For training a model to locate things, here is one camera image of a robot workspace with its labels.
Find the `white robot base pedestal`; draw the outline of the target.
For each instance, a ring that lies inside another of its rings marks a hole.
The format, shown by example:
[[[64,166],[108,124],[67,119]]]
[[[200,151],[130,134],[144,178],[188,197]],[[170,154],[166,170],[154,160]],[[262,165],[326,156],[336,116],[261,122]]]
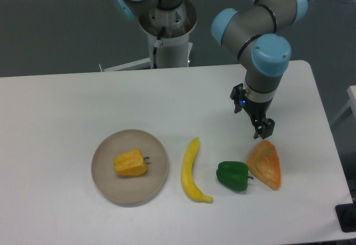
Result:
[[[177,8],[169,11],[159,8],[149,10],[139,16],[140,27],[147,35],[149,57],[103,71],[187,67],[192,48],[189,36],[196,22],[197,12],[189,0],[182,0]]]

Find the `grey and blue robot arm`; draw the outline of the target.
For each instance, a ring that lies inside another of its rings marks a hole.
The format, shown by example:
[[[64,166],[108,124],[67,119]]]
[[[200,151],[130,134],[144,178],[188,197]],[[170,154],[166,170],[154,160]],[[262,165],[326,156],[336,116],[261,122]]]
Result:
[[[123,15],[137,18],[147,35],[153,69],[187,67],[189,35],[197,12],[189,0],[114,0]],[[307,0],[253,0],[246,12],[227,8],[213,20],[211,34],[246,69],[244,82],[231,91],[235,112],[245,111],[255,138],[268,138],[275,123],[266,116],[289,65],[291,46],[277,31],[301,18]]]

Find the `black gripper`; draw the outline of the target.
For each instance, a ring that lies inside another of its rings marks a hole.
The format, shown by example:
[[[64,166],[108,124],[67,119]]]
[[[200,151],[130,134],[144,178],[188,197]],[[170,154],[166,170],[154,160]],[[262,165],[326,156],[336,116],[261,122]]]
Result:
[[[246,90],[242,83],[233,87],[230,93],[230,99],[234,101],[234,113],[237,114],[245,110],[249,115],[252,125],[255,128],[254,139],[266,139],[273,134],[275,121],[266,118],[266,112],[270,107],[271,100],[267,102],[254,102],[245,98]]]

